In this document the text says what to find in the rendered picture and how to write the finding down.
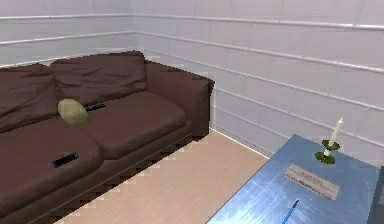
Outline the grey newspaper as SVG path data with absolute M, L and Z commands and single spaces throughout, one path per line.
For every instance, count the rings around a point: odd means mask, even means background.
M 284 176 L 294 183 L 311 190 L 329 200 L 336 200 L 339 193 L 339 186 L 312 173 L 304 168 L 291 163 L 284 173 Z

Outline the brown sofa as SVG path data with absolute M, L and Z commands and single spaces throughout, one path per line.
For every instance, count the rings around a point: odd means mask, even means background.
M 213 87 L 139 51 L 1 68 L 0 224 L 54 224 L 204 138 Z M 63 99 L 105 107 L 72 127 L 58 112 Z

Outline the olive green oval pillow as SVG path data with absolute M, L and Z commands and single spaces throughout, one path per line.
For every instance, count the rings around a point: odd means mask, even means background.
M 63 99 L 58 103 L 60 117 L 72 127 L 84 125 L 89 120 L 89 115 L 83 105 L 74 99 Z

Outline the dark grey box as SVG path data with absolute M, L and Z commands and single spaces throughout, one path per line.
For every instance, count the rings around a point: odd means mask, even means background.
M 380 168 L 367 224 L 384 224 L 384 166 Z

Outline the blue marker pen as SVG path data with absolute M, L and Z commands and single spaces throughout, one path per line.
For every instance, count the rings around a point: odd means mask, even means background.
M 300 200 L 296 200 L 295 203 L 292 205 L 292 207 L 290 208 L 290 210 L 288 211 L 288 213 L 285 215 L 283 221 L 281 222 L 281 224 L 286 224 L 288 219 L 290 218 L 290 216 L 292 215 L 293 211 L 295 210 L 295 208 L 297 207 L 297 204 L 299 203 Z

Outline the white candle on green holder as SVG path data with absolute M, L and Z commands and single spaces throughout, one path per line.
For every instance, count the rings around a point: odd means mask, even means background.
M 315 157 L 318 161 L 325 164 L 334 164 L 335 158 L 331 155 L 332 151 L 337 151 L 340 149 L 340 144 L 336 142 L 339 131 L 343 126 L 343 119 L 340 118 L 329 139 L 324 139 L 322 141 L 322 145 L 324 146 L 324 150 L 322 152 L 316 152 Z

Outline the blue metallic table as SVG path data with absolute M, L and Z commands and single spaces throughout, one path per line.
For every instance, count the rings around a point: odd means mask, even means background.
M 315 158 L 323 146 L 292 136 L 226 202 L 206 224 L 281 224 L 300 200 L 286 224 L 367 224 L 379 169 L 335 152 L 334 164 Z M 329 200 L 284 176 L 294 163 L 339 186 Z

